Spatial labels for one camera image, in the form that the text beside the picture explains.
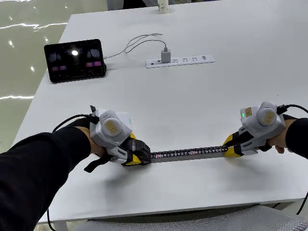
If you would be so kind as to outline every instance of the reflective floor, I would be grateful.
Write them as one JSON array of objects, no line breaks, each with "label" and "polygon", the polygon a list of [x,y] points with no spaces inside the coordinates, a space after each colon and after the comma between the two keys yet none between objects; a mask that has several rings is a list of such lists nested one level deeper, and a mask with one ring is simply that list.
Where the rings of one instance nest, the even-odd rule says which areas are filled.
[{"label": "reflective floor", "polygon": [[106,0],[0,0],[0,153],[10,148],[71,14],[106,11]]}]

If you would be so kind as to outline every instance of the power outlet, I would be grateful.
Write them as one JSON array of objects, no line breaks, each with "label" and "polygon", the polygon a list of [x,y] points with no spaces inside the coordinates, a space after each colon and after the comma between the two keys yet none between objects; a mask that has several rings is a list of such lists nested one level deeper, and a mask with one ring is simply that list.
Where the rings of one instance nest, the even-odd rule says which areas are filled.
[{"label": "power outlet", "polygon": [[205,54],[205,55],[195,55],[189,57],[171,58],[171,62],[167,64],[161,63],[160,59],[148,60],[145,63],[145,67],[154,68],[154,67],[189,65],[189,64],[205,64],[213,62],[215,62],[213,56],[210,54]]}]

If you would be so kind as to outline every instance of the person's right hand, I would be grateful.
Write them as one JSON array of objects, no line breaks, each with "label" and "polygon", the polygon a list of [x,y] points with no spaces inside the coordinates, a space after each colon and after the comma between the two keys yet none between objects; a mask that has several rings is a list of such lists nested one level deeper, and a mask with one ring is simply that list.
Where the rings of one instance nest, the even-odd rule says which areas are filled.
[{"label": "person's right hand", "polygon": [[285,136],[287,134],[287,130],[289,129],[290,125],[296,121],[296,119],[287,119],[285,120],[286,128],[282,131],[282,133],[279,136],[273,137],[268,140],[268,145],[275,146],[278,153],[283,154],[284,149],[287,148],[286,142],[285,142]]}]

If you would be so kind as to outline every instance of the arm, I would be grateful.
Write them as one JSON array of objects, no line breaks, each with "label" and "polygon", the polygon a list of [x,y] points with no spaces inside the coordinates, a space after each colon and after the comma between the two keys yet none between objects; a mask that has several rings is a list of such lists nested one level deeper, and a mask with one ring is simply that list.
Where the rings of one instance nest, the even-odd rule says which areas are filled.
[{"label": "arm", "polygon": [[306,159],[308,159],[308,118],[287,119],[285,130],[277,137],[268,140],[270,146],[275,146],[279,153],[284,153],[288,148]]},{"label": "arm", "polygon": [[89,154],[104,154],[87,128],[29,137],[0,154],[0,230],[33,230],[68,174]]}]

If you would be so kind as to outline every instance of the charger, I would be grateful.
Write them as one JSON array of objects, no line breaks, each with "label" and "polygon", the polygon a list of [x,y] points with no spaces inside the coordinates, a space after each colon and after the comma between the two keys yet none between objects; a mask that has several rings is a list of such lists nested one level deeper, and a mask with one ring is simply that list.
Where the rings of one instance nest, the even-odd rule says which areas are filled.
[{"label": "charger", "polygon": [[165,48],[162,50],[161,55],[161,61],[163,64],[167,64],[171,62],[171,50],[168,50],[168,47],[165,46]]}]

